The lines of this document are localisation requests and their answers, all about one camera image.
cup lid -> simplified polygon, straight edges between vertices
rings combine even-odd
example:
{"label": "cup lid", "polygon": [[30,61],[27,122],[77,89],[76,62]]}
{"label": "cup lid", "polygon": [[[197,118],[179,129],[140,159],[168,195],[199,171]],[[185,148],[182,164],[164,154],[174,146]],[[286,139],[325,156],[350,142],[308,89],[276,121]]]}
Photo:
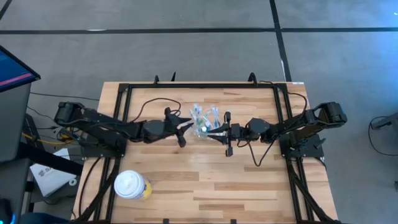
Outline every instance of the cup lid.
{"label": "cup lid", "polygon": [[142,176],[133,171],[126,170],[120,173],[114,181],[115,192],[123,198],[134,198],[142,193],[144,180]]}

yellow label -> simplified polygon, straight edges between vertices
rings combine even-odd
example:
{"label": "yellow label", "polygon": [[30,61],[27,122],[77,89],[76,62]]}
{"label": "yellow label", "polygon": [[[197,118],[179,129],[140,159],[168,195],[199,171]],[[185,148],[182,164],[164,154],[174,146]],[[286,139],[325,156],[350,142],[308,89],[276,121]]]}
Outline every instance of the yellow label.
{"label": "yellow label", "polygon": [[145,178],[145,186],[144,186],[144,191],[142,193],[142,200],[147,199],[152,193],[152,184],[149,182],[148,179]]}

wooden table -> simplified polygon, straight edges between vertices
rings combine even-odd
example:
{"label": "wooden table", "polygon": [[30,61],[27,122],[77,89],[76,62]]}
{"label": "wooden table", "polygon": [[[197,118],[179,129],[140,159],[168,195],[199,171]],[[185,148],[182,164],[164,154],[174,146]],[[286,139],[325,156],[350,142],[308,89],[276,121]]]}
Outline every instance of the wooden table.
{"label": "wooden table", "polygon": [[[113,115],[119,82],[106,82],[103,86],[98,112]],[[292,93],[307,95],[303,84],[288,83]],[[128,120],[134,119],[144,102],[157,97],[177,100],[182,104],[181,117],[190,117],[194,103],[204,108],[218,106],[222,115],[232,114],[231,123],[244,126],[251,118],[262,118],[277,123],[274,94],[271,89],[198,89],[198,88],[148,88],[134,89]],[[287,114],[280,93],[284,118]],[[294,115],[302,112],[304,101],[290,95]],[[164,108],[177,108],[169,101],[154,101],[146,105],[138,119],[163,119]],[[197,139],[186,133],[187,145],[179,148],[175,136],[153,144],[129,142],[121,161],[120,172],[136,170],[154,184],[154,191],[146,201],[123,199],[116,196],[113,223],[161,223],[169,218],[171,223],[206,222],[229,223],[295,223],[292,197],[286,163],[280,154],[279,143],[271,147],[262,166],[256,167],[248,147],[238,148],[234,142],[234,155],[225,157],[225,146],[216,141]],[[252,142],[257,160],[267,145]],[[95,159],[85,162],[81,179],[86,179]],[[100,160],[90,175],[83,195],[83,208],[87,207],[98,191],[103,169]],[[328,177],[324,166],[312,158],[304,159],[308,188],[318,204],[332,218],[337,219]],[[303,198],[300,206],[306,218]],[[74,212],[78,214],[76,198]],[[108,193],[104,197],[101,218],[105,217]]]}

plastic bag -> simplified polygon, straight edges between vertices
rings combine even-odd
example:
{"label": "plastic bag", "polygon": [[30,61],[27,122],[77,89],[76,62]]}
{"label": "plastic bag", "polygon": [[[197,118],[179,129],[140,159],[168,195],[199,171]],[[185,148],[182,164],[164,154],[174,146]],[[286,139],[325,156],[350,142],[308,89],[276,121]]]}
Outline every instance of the plastic bag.
{"label": "plastic bag", "polygon": [[222,133],[208,133],[208,131],[221,126],[218,107],[211,106],[210,110],[205,113],[200,105],[194,104],[190,113],[193,120],[193,132],[199,138],[208,138],[207,135],[209,134],[222,135]]}

monitor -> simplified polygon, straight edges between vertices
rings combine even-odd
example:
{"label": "monitor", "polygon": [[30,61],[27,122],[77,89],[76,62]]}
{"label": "monitor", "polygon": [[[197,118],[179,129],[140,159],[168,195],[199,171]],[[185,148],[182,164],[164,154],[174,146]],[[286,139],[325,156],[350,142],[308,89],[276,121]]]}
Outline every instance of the monitor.
{"label": "monitor", "polygon": [[39,74],[0,46],[0,93],[39,79]]}

